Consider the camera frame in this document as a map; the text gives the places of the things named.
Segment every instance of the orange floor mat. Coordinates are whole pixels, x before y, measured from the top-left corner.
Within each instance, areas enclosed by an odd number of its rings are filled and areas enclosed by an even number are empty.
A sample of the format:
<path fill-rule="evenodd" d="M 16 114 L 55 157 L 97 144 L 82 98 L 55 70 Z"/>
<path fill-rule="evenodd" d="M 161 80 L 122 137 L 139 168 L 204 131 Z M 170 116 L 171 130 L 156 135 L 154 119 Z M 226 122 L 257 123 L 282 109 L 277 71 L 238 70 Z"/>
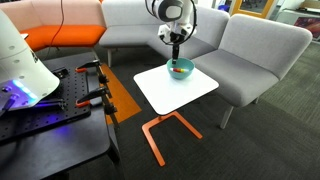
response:
<path fill-rule="evenodd" d="M 106 64 L 103 64 L 101 69 L 109 79 L 107 85 L 112 95 L 112 98 L 110 98 L 109 101 L 112 102 L 118 110 L 118 112 L 115 113 L 118 122 L 121 123 L 122 121 L 140 112 L 141 108 L 139 105 L 131 97 L 125 87 L 123 87 L 121 82 L 112 73 L 109 67 Z M 112 124 L 110 116 L 106 116 L 106 121 L 108 124 Z"/>

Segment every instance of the white robot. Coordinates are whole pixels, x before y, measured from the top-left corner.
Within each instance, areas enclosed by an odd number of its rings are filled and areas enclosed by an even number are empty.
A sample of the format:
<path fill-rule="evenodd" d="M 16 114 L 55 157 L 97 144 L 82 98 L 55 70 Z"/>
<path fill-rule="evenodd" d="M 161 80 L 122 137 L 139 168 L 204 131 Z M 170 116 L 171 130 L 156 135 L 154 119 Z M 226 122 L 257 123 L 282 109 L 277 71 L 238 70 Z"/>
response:
<path fill-rule="evenodd" d="M 3 112 L 32 107 L 52 93 L 60 80 L 42 64 L 1 10 L 0 22 L 0 108 Z"/>
<path fill-rule="evenodd" d="M 161 25 L 158 36 L 166 45 L 172 45 L 172 63 L 179 56 L 179 45 L 196 33 L 197 15 L 193 0 L 145 0 L 148 12 L 166 22 Z M 190 15 L 193 12 L 193 25 Z"/>

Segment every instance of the black metal plate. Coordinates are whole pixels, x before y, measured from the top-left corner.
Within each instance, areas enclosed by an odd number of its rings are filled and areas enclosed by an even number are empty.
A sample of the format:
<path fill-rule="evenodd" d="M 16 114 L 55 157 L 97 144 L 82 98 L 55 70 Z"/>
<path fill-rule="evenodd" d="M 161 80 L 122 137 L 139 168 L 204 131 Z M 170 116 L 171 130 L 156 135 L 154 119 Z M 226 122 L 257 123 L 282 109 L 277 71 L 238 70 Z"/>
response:
<path fill-rule="evenodd" d="M 76 100 L 89 91 L 87 73 L 77 73 L 74 69 L 67 70 L 69 76 L 61 79 L 59 87 L 45 98 L 45 100 L 64 99 L 65 108 L 62 110 L 61 108 L 42 107 L 7 112 L 0 119 L 0 143 L 90 115 L 90 106 L 82 108 L 75 106 Z"/>

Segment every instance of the gray armchair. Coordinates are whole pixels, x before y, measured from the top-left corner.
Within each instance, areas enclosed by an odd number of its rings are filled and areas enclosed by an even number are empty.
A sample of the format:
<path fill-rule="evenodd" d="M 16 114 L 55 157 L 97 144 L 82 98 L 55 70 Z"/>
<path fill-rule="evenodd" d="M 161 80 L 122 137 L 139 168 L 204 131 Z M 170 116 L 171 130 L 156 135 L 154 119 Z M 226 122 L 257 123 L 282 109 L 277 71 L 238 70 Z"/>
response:
<path fill-rule="evenodd" d="M 196 67 L 219 83 L 228 104 L 220 127 L 234 107 L 243 107 L 278 83 L 312 40 L 295 26 L 236 14 L 230 18 L 218 50 L 193 59 Z"/>

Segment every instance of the orange cushion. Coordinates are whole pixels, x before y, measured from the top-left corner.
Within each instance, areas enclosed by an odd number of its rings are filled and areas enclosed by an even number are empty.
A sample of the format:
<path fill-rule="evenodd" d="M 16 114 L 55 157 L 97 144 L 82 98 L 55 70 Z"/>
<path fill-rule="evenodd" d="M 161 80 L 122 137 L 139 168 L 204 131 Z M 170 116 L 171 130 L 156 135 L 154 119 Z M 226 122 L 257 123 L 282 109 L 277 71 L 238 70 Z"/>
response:
<path fill-rule="evenodd" d="M 53 47 L 93 47 L 99 41 L 106 28 L 97 25 L 63 25 L 59 30 L 56 26 L 40 26 L 21 31 L 28 33 L 26 39 L 33 51 L 38 51 L 48 46 Z"/>

